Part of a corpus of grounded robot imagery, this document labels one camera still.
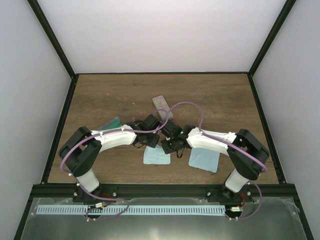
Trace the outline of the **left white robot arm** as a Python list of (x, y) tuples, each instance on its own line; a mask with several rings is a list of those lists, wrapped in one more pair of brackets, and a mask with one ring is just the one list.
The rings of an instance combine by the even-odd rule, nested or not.
[(62, 160), (61, 168), (66, 166), (66, 171), (85, 189), (85, 197), (91, 202), (97, 202), (102, 196), (102, 189), (92, 167), (98, 154), (118, 146), (155, 148), (159, 141), (159, 126), (158, 120), (155, 123), (138, 120), (100, 131), (80, 127), (58, 152)]

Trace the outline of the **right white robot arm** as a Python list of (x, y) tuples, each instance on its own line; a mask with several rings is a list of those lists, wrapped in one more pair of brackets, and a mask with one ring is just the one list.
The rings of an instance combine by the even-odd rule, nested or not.
[(165, 140), (161, 141), (166, 154), (179, 150), (206, 149), (228, 156), (234, 170), (221, 187), (223, 198), (229, 202), (240, 196), (242, 188), (250, 181), (268, 171), (266, 162), (270, 156), (267, 148), (247, 129), (239, 132), (214, 132), (203, 130), (194, 125), (181, 128), (167, 124), (160, 131)]

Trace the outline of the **blue-grey glasses case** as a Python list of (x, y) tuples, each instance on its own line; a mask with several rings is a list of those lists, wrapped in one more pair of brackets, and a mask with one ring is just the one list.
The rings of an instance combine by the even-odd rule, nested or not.
[(122, 126), (121, 120), (118, 116), (114, 117), (112, 120), (101, 126), (98, 130), (105, 131), (110, 129), (116, 129)]

